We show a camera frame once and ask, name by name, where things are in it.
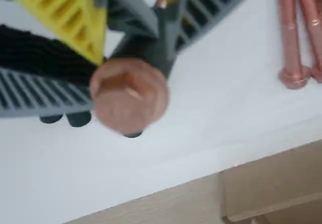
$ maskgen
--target beige wall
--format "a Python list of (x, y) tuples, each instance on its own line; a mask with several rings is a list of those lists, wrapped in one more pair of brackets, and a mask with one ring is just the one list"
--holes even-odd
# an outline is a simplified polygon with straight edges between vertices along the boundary
[(220, 204), (220, 182), (211, 175), (68, 224), (222, 224)]

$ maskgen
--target white countertop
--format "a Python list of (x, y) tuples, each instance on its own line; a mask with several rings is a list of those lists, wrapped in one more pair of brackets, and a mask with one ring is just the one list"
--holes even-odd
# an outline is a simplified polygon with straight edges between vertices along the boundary
[[(0, 11), (0, 23), (52, 36), (15, 2)], [(108, 33), (106, 52), (119, 38)], [(166, 116), (137, 139), (96, 121), (1, 120), (0, 222), (60, 224), (321, 139), (322, 85), (287, 90), (281, 67), (276, 0), (246, 0), (179, 57)]]

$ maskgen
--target wooden cabinet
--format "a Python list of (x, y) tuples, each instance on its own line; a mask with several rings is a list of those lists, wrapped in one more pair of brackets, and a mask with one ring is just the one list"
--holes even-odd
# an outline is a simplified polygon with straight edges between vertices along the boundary
[(322, 223), (322, 141), (232, 168), (221, 177), (232, 223)]

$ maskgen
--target gray plastic bracket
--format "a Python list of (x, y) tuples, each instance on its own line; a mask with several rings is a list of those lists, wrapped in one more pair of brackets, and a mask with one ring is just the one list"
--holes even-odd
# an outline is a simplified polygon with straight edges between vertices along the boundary
[(112, 30), (159, 37), (157, 17), (144, 0), (113, 0), (109, 5), (109, 26)]

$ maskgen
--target yellow ribbed plate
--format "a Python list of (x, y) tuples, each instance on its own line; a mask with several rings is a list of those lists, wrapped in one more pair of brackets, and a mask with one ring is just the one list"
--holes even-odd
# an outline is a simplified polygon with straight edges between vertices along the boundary
[(107, 12), (94, 0), (17, 1), (80, 55), (102, 63)]

